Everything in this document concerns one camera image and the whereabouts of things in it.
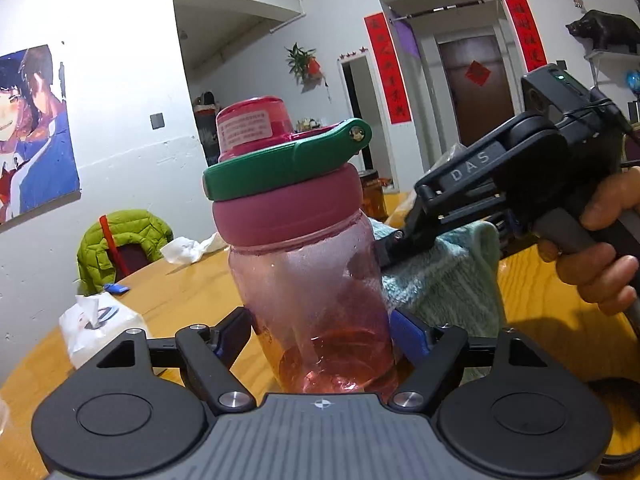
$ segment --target wall outlet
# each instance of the wall outlet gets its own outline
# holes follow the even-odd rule
[[[158,128],[164,128],[164,117],[162,114],[149,115],[151,118],[151,128],[157,130]]]

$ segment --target gray handle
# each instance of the gray handle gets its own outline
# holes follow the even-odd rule
[[[616,230],[620,230],[622,227],[627,231],[627,235],[631,235],[635,239],[635,247],[628,239],[619,238],[616,231],[612,233],[608,230],[600,231],[599,233],[604,234],[599,237],[598,241],[611,243],[618,254],[637,256],[640,248],[640,216],[635,211],[623,211],[616,224],[620,224]],[[536,220],[533,224],[533,232],[541,238],[551,240],[563,253],[567,254],[579,253],[596,244],[592,233],[582,227],[577,219],[562,208],[553,209]],[[640,292],[639,274],[636,274],[630,284]],[[635,300],[624,314],[634,330],[636,338],[640,340],[640,300]]]

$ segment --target green handle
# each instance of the green handle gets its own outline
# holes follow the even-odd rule
[[[230,158],[204,171],[210,200],[233,200],[337,170],[371,141],[371,128],[350,119],[324,134]]]

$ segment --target hanging plant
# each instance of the hanging plant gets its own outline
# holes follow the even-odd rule
[[[320,64],[314,56],[314,48],[305,50],[296,43],[292,48],[287,48],[289,58],[289,73],[296,77],[298,83],[305,83],[309,79],[321,79]]]

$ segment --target metal rivet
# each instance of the metal rivet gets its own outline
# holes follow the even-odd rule
[[[349,136],[351,137],[351,139],[355,140],[355,142],[360,142],[362,139],[364,139],[364,130],[359,126],[354,126],[349,131]]]
[[[394,395],[394,404],[403,408],[416,408],[424,402],[424,397],[418,392],[400,392]]]
[[[251,397],[244,392],[227,392],[220,395],[218,401],[226,408],[242,408],[251,402]]]

